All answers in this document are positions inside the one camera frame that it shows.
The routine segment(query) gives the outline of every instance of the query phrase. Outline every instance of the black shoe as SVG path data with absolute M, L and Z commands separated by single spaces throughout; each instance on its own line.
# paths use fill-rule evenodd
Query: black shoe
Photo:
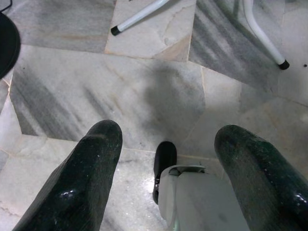
M 158 204 L 158 190 L 159 190 L 159 182 L 160 175 L 162 172 L 173 165 L 177 164 L 177 149 L 173 143 L 164 141 L 161 142 L 155 154 L 154 161 L 154 189 L 153 189 L 153 200 L 156 204 Z

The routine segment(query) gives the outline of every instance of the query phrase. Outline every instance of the white chair leg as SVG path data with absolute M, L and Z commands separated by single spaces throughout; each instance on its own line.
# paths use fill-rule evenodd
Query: white chair leg
M 127 19 L 126 21 L 122 22 L 121 24 L 114 26 L 111 29 L 111 33 L 116 36 L 122 31 L 126 30 L 130 26 L 134 25 L 144 17 L 148 16 L 149 14 L 153 13 L 157 9 L 161 8 L 163 5 L 165 5 L 170 0 L 156 0 L 155 2 L 151 3 L 150 5 L 143 8 L 141 11 Z
M 253 3 L 254 3 L 254 0 L 243 0 L 244 13 L 245 13 L 246 20 L 250 28 L 254 32 L 254 34 L 262 42 L 262 44 L 269 51 L 269 53 L 272 55 L 273 59 L 278 64 L 279 68 L 282 70 L 285 70 L 290 65 L 286 61 L 286 59 L 280 54 L 279 50 L 274 46 L 274 44 L 271 42 L 269 37 L 264 33 L 264 31 L 257 24 L 255 17 L 253 15 L 253 11 L 252 11 Z

